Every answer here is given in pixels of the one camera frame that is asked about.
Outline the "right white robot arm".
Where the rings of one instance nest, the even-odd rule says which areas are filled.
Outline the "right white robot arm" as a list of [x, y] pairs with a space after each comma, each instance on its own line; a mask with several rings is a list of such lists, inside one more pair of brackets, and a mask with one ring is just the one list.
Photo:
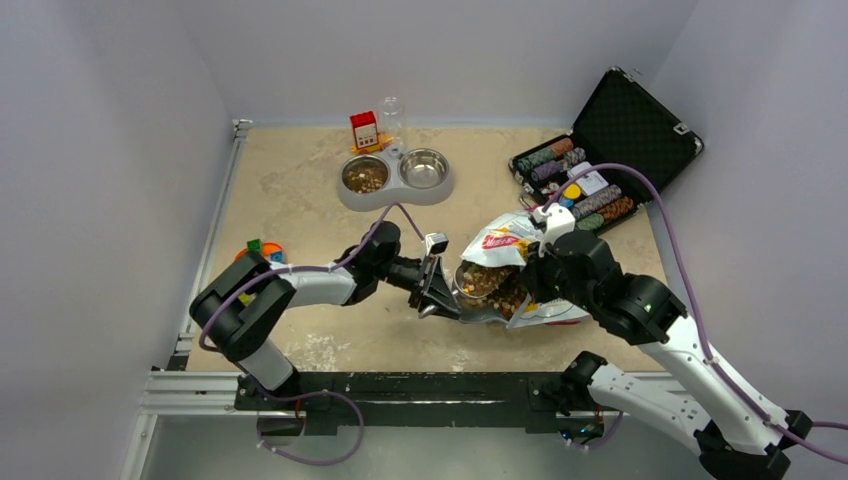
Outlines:
[[627, 413], [684, 445], [715, 479], [786, 475], [786, 451], [807, 437], [812, 420], [776, 405], [745, 380], [712, 349], [666, 285], [614, 271], [569, 280], [558, 291], [606, 332], [654, 359], [685, 391], [673, 394], [584, 351], [562, 375], [568, 409], [593, 403]]

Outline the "pet food bag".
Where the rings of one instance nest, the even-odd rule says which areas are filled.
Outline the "pet food bag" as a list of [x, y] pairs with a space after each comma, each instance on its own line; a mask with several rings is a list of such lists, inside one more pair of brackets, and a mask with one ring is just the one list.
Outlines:
[[486, 267], [517, 266], [520, 282], [528, 295], [519, 311], [506, 320], [490, 307], [461, 305], [454, 290], [453, 279], [453, 292], [462, 307], [462, 322], [501, 323], [508, 329], [517, 329], [544, 324], [577, 325], [589, 319], [587, 312], [572, 303], [561, 299], [544, 302], [528, 288], [530, 277], [525, 269], [531, 255], [538, 250], [541, 237], [542, 233], [534, 228], [530, 213], [526, 210], [502, 214], [481, 228], [462, 252], [456, 271], [463, 261]]

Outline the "silver metal scoop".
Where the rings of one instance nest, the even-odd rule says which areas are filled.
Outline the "silver metal scoop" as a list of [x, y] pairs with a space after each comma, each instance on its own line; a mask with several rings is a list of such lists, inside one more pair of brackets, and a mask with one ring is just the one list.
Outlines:
[[503, 287], [517, 272], [516, 266], [486, 267], [463, 261], [454, 277], [456, 296], [467, 307], [494, 305]]

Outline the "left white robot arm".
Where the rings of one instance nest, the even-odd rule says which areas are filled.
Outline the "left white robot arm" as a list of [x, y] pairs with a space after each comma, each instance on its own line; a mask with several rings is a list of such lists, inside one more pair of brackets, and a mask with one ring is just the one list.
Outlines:
[[229, 362], [258, 384], [264, 401], [284, 409], [301, 392], [297, 368], [270, 338], [284, 312], [356, 305], [386, 283], [408, 292], [408, 305], [419, 316], [457, 320], [462, 307], [441, 259], [447, 244], [437, 235], [424, 256], [404, 257], [399, 227], [378, 221], [359, 244], [325, 266], [283, 265], [246, 253], [192, 300], [188, 315]]

